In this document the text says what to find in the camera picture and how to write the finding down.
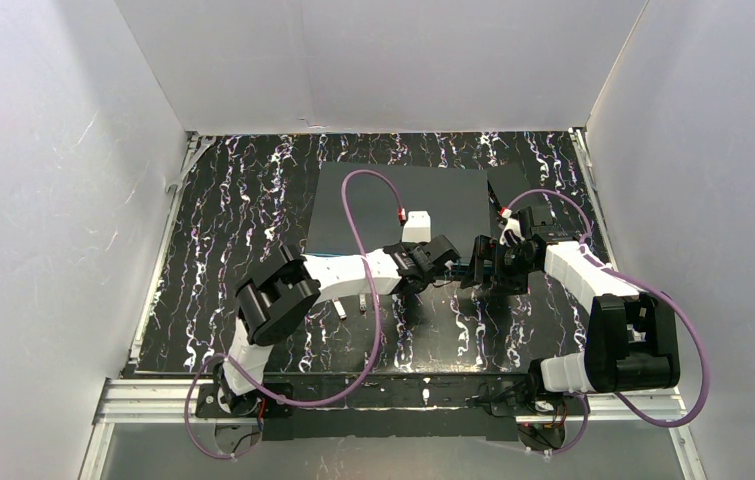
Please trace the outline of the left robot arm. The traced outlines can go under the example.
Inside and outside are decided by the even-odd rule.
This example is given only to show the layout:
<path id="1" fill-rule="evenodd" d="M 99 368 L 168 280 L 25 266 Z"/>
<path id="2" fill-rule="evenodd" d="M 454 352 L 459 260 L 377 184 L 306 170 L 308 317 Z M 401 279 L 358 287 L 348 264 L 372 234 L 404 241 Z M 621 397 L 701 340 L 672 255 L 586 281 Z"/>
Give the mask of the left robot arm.
<path id="1" fill-rule="evenodd" d="M 371 291 L 379 297 L 418 294 L 459 260 L 443 235 L 334 257 L 281 247 L 236 288 L 236 332 L 227 358 L 238 365 L 222 362 L 221 389 L 231 396 L 254 391 L 273 346 L 297 330 L 314 304 Z"/>

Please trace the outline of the small silver plug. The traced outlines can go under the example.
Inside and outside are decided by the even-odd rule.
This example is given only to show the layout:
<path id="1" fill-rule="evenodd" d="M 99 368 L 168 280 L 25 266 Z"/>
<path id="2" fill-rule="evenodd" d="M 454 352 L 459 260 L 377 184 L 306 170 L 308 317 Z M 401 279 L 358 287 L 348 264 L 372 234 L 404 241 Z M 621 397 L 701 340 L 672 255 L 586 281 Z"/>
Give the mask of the small silver plug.
<path id="1" fill-rule="evenodd" d="M 345 309 L 344 309 L 344 307 L 342 305 L 342 302 L 339 299 L 334 299 L 332 301 L 332 304 L 333 304 L 333 307 L 334 307 L 334 309 L 335 309 L 335 311 L 337 313 L 338 318 L 341 321 L 346 320 L 347 319 L 347 314 L 346 314 L 346 311 L 345 311 Z"/>
<path id="2" fill-rule="evenodd" d="M 364 294 L 361 294 L 359 296 L 359 311 L 361 314 L 365 315 L 368 309 L 367 305 L 367 297 Z"/>

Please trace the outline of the large teal network switch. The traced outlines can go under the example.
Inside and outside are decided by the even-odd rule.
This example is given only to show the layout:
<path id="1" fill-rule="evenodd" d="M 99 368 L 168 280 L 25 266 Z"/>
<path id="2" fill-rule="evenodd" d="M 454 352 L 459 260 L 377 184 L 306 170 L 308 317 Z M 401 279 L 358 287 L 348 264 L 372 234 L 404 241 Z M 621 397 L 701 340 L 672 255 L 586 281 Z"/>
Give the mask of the large teal network switch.
<path id="1" fill-rule="evenodd" d="M 347 174 L 367 169 L 388 178 L 407 212 L 425 211 L 431 235 L 444 235 L 466 266 L 476 237 L 490 234 L 487 175 L 483 170 L 402 165 L 325 163 L 318 177 L 304 252 L 316 256 L 358 252 L 342 206 L 341 185 Z M 367 252 L 399 242 L 402 227 L 389 186 L 370 175 L 348 183 L 348 203 Z"/>

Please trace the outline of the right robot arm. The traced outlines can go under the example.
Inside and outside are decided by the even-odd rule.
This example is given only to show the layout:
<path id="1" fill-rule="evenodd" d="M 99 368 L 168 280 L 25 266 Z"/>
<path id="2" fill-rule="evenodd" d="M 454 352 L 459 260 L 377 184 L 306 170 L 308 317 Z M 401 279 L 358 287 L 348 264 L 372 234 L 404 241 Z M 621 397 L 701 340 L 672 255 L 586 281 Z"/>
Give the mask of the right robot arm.
<path id="1" fill-rule="evenodd" d="M 582 351 L 536 359 L 528 368 L 532 394 L 620 393 L 677 385 L 680 362 L 674 311 L 653 294 L 616 277 L 580 236 L 530 207 L 503 209 L 499 237 L 475 238 L 462 287 L 520 295 L 543 272 L 588 313 Z"/>

